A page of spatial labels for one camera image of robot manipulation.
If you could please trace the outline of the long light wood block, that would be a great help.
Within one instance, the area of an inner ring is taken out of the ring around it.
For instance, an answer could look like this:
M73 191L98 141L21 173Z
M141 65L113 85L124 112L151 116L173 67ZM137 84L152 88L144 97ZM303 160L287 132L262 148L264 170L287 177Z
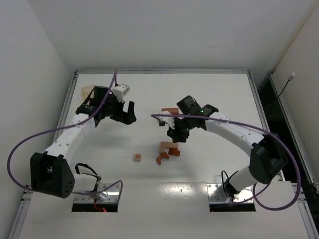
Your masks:
M160 146L164 147L164 148L176 148L176 149L178 149L178 143L173 143L173 142L162 141L160 143Z

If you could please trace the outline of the long red-brown wood block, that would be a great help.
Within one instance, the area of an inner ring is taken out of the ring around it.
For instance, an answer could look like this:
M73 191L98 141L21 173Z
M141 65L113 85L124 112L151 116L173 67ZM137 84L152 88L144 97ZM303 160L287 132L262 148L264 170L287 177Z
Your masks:
M171 115L177 115L179 114L179 109L178 108L162 108L162 112L169 112Z

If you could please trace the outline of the clear plastic block box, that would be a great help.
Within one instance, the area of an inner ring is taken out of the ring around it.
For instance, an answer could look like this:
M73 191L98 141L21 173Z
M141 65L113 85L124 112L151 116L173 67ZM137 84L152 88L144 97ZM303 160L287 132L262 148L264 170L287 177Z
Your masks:
M81 89L83 101L85 101L86 98L89 98L89 100L86 102L87 105L89 105L90 104L90 100L92 98L94 98L94 88L95 88L95 86L91 85L91 86L83 87Z

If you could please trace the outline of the letter Q wood cube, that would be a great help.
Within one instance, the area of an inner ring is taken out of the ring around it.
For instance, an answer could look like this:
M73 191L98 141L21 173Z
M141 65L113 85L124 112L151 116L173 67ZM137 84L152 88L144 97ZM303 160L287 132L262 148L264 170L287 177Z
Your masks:
M139 154L139 153L135 153L135 155L134 155L134 161L135 161L135 162L141 162L141 159L142 159L142 155Z

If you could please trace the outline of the small light wood cube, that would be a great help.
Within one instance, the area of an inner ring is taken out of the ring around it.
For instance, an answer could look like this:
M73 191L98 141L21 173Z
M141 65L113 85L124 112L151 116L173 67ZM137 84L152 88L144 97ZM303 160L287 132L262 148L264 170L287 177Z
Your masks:
M159 154L163 154L163 153L166 153L166 148L164 146L161 146L159 148Z

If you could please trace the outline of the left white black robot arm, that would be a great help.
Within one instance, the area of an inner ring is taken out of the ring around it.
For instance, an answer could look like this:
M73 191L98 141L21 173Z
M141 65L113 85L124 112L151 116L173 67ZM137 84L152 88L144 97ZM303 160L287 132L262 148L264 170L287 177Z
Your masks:
M134 106L130 101L123 110L128 85L116 85L113 89L95 86L77 108L68 129L42 153L34 153L30 159L31 188L35 192L67 198L72 193L94 195L101 177L96 172L80 173L70 168L71 159L85 137L101 120L110 118L130 125L136 122Z

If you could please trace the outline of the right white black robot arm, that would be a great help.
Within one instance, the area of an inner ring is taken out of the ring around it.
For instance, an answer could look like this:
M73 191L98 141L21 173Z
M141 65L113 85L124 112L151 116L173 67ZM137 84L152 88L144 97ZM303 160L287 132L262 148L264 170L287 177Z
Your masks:
M160 118L163 124L168 124L167 135L174 143L186 142L190 130L201 128L221 136L250 157L247 167L236 171L224 182L226 196L234 197L256 183L269 184L287 165L284 149L268 134L230 124L218 108L212 105L201 107L192 96L186 96L177 106L184 117L169 115Z

